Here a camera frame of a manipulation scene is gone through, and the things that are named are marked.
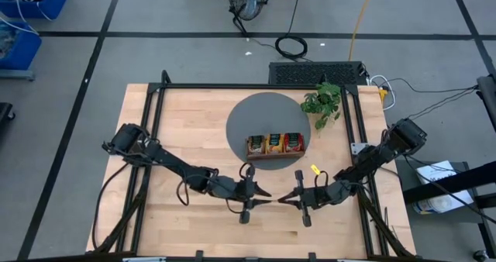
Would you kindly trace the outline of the white paper stack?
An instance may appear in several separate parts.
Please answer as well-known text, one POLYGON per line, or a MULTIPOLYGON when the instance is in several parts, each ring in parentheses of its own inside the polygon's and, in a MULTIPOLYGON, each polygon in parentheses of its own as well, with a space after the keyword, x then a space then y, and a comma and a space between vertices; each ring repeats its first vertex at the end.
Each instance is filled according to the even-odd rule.
MULTIPOLYGON (((428 184, 429 182, 451 177, 460 172, 454 169, 448 160, 432 165, 417 167, 415 170, 417 172, 418 179, 422 184, 428 184)), ((463 207, 463 203, 458 201, 458 199, 462 200, 466 204, 472 204, 474 202, 472 196, 467 190, 454 192, 453 194, 454 196, 441 195, 414 202, 412 204, 412 208, 421 215, 441 214, 463 207)))

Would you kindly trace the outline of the grey round mat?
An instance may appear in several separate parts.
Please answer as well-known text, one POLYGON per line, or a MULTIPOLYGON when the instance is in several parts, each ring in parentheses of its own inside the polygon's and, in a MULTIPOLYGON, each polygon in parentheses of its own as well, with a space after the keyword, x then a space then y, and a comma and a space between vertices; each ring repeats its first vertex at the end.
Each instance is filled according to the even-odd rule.
POLYGON ((243 162, 249 136, 276 133, 301 133, 309 145, 312 126, 292 98, 275 92, 250 95, 230 112, 226 122, 226 138, 233 153, 243 162))

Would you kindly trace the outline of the grey side table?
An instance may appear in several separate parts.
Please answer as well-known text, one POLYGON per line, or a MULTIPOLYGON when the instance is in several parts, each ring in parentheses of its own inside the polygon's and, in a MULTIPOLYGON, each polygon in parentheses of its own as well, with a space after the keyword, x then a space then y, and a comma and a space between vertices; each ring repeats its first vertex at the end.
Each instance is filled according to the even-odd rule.
MULTIPOLYGON (((469 170, 468 163, 466 162, 450 162, 452 167, 458 171, 458 174, 464 174, 469 170)), ((484 212, 485 206, 480 204, 477 200, 478 194, 476 191, 476 187, 481 185, 482 177, 479 174, 469 174, 468 182, 464 184, 459 177, 455 178, 456 184, 461 184, 464 190, 467 190, 474 202, 472 204, 466 204, 462 200, 459 200, 463 203, 463 207, 458 209, 454 209, 449 212, 444 212, 441 214, 428 214, 421 215, 418 214, 413 208, 412 204, 417 201, 426 200, 427 198, 423 198, 424 196, 429 196, 433 191, 436 190, 435 186, 429 186, 426 189, 423 189, 423 184, 419 180, 419 176, 417 175, 416 168, 423 167, 425 165, 432 165, 433 162, 427 161, 415 161, 415 160, 398 160, 396 162, 399 177, 401 180, 401 188, 403 191, 403 196, 405 200, 406 209, 408 212, 408 216, 411 220, 420 220, 425 219, 429 221, 440 221, 445 220, 447 222, 454 223, 476 223, 481 224, 483 222, 492 223, 496 221, 496 217, 490 217, 486 215, 484 212)), ((449 193, 450 196, 454 196, 454 192, 451 191, 449 193)))

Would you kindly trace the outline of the black perforated computer case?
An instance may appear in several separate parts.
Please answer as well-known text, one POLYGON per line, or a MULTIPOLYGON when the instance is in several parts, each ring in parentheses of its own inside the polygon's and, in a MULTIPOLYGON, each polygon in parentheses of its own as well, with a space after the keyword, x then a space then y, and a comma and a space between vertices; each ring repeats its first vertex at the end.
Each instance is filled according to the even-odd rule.
POLYGON ((270 84, 366 85, 369 74, 360 61, 272 62, 269 64, 270 84))

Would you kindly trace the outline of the black metal stand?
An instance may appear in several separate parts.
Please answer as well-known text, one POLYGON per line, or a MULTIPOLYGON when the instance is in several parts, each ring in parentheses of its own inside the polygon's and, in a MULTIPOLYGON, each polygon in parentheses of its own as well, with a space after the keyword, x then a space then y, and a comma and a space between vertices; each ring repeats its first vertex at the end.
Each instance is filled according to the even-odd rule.
MULTIPOLYGON (((464 174, 424 184, 423 189, 435 186, 436 190, 423 198, 462 191, 464 188, 461 184, 456 184, 455 178, 459 177, 466 184, 469 174, 479 174, 482 177, 480 186, 476 187, 477 200, 485 206, 486 215, 496 217, 496 161, 479 167, 469 167, 464 174)), ((417 254, 421 257, 452 262, 476 262, 473 254, 478 250, 486 250, 489 258, 485 262, 496 262, 496 221, 476 224, 409 218, 409 222, 417 254)))

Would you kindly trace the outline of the blue plastic bin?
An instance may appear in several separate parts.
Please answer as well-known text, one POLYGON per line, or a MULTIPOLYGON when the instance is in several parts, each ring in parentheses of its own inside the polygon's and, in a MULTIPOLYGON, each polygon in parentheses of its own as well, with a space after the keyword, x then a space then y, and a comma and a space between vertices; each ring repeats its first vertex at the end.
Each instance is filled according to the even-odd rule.
POLYGON ((0 21, 0 69, 27 70, 41 43, 26 23, 0 21))
POLYGON ((56 19, 67 0, 0 0, 0 12, 9 18, 56 19))

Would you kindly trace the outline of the black aluminium table frame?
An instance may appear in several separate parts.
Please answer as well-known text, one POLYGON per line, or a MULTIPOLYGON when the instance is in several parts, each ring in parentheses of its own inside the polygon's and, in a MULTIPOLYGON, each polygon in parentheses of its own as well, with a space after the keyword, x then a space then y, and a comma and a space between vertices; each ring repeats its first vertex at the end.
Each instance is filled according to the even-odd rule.
MULTIPOLYGON (((192 164, 216 167, 235 177, 241 161, 229 149, 226 121, 235 105, 262 92, 285 95, 300 102, 309 87, 268 84, 169 84, 164 92, 158 137, 165 147, 192 164)), ((310 136, 306 155, 278 171, 261 171, 257 180, 276 197, 295 186, 295 171, 302 170, 305 184, 313 184, 311 165, 335 174, 351 163, 347 129, 356 140, 378 143, 386 126, 379 92, 361 85, 350 95, 349 111, 321 132, 310 136)), ((272 202, 255 209, 242 225, 222 200, 190 194, 189 206, 177 200, 178 177, 164 168, 150 172, 145 212, 137 253, 141 257, 194 260, 264 262, 307 260, 364 260, 394 257, 393 248, 379 235, 371 219, 360 216, 360 198, 312 213, 312 226, 304 227, 300 212, 272 202)))

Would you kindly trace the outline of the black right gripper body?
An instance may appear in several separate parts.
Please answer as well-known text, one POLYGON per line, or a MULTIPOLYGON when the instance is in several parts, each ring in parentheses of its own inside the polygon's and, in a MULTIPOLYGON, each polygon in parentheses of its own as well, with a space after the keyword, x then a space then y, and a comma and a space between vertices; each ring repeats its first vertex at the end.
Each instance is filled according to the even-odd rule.
POLYGON ((296 207, 302 212, 305 227, 312 225, 311 216, 308 213, 309 208, 316 210, 325 205, 338 205, 350 196, 350 183, 347 180, 335 181, 326 186, 304 188, 302 171, 295 171, 295 178, 298 186, 294 191, 299 197, 296 207))

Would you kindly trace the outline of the grey dolly platform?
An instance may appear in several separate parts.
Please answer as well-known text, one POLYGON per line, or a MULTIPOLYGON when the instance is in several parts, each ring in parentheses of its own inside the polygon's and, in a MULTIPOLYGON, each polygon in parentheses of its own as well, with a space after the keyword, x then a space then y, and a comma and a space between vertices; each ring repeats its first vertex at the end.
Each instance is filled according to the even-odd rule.
POLYGON ((35 75, 32 71, 28 71, 28 70, 0 69, 0 79, 16 79, 16 80, 34 81, 35 75))

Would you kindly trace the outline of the green potted plant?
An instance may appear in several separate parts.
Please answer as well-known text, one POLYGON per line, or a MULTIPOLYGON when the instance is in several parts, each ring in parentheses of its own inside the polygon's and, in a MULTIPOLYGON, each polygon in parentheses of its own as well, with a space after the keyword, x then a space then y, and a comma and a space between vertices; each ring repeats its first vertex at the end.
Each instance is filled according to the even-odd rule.
POLYGON ((318 131, 329 122, 335 122, 341 115, 341 88, 337 85, 322 82, 316 85, 316 92, 305 94, 304 98, 300 104, 301 110, 318 116, 314 124, 318 131))

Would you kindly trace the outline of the wooden three-compartment tray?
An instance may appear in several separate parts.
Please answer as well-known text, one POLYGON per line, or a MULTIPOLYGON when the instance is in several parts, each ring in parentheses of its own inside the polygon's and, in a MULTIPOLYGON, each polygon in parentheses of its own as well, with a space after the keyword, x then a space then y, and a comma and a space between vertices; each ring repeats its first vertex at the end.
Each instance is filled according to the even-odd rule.
POLYGON ((299 158, 303 157, 305 155, 305 150, 302 152, 291 152, 291 153, 286 153, 285 150, 283 153, 272 153, 272 154, 267 154, 266 153, 266 146, 265 146, 265 153, 263 154, 254 154, 254 155, 249 155, 247 152, 247 140, 246 139, 246 158, 248 160, 268 160, 268 159, 277 159, 277 158, 299 158))

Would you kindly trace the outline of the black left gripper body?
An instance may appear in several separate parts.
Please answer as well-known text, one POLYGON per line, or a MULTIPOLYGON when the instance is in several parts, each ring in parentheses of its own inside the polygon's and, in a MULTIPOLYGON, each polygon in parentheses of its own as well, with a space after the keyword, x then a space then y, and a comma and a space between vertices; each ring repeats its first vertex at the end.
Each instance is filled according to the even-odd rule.
POLYGON ((241 202, 243 208, 240 212, 231 212, 239 214, 239 222, 247 224, 250 221, 250 210, 257 204, 257 199, 254 198, 256 182, 253 180, 255 175, 255 167, 249 164, 245 174, 240 181, 235 181, 233 178, 216 175, 211 179, 211 196, 225 199, 229 206, 229 201, 241 202))

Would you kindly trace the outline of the strawberry tea packet red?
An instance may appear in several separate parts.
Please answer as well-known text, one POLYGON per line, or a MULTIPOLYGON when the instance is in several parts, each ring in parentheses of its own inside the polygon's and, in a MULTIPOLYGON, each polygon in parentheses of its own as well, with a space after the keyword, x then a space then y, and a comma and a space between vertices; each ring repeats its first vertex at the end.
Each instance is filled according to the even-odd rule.
POLYGON ((285 133, 284 150, 286 153, 304 151, 305 145, 303 135, 301 133, 285 133))

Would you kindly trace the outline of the black floor fan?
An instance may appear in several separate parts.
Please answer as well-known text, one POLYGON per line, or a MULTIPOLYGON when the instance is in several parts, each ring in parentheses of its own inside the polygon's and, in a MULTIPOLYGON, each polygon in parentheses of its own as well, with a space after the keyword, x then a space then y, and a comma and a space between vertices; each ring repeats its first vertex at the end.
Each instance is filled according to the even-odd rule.
POLYGON ((233 14, 232 22, 243 36, 248 37, 243 21, 255 19, 268 1, 269 0, 229 0, 229 12, 233 14))

